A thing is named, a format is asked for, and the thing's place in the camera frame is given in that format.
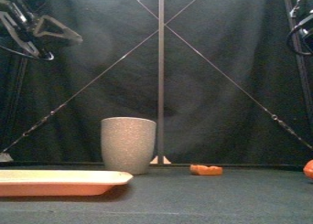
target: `wire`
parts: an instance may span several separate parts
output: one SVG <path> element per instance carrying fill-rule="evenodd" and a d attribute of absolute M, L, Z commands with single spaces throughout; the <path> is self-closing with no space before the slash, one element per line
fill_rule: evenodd
<path fill-rule="evenodd" d="M 17 56 L 21 56 L 21 57 L 23 57 L 26 59 L 36 59 L 36 60 L 44 60 L 44 61 L 53 60 L 53 55 L 50 53 L 49 53 L 49 56 L 46 58 L 37 58 L 34 56 L 30 56 L 30 55 L 26 55 L 26 54 L 18 52 L 15 50 L 11 50 L 10 48 L 3 47 L 2 45 L 0 45 L 0 49 L 2 49 L 3 51 L 6 51 L 6 52 L 9 52 L 9 53 L 11 53 L 11 54 L 14 54 Z"/>

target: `speckled cup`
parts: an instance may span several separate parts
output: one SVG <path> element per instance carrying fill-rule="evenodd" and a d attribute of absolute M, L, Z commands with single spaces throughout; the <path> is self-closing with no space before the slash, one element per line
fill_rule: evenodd
<path fill-rule="evenodd" d="M 101 121 L 101 156 L 106 170 L 132 175 L 148 172 L 155 144 L 156 123 L 132 117 Z"/>

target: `metal rod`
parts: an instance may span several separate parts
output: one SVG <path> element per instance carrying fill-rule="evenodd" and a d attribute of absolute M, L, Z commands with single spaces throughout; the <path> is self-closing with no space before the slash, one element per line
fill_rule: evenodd
<path fill-rule="evenodd" d="M 157 164 L 163 164 L 163 0 L 159 0 Z"/>

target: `black curtain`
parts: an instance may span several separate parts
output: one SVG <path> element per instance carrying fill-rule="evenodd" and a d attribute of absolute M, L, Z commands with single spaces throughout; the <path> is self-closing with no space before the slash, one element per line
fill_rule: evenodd
<path fill-rule="evenodd" d="M 84 41 L 50 46 L 52 62 L 27 61 L 10 138 L 98 79 L 9 153 L 21 161 L 101 161 L 101 119 L 157 120 L 159 0 L 49 4 L 49 14 Z M 310 142 L 288 30 L 283 0 L 164 0 L 163 152 L 172 163 L 310 159 L 263 111 Z"/>

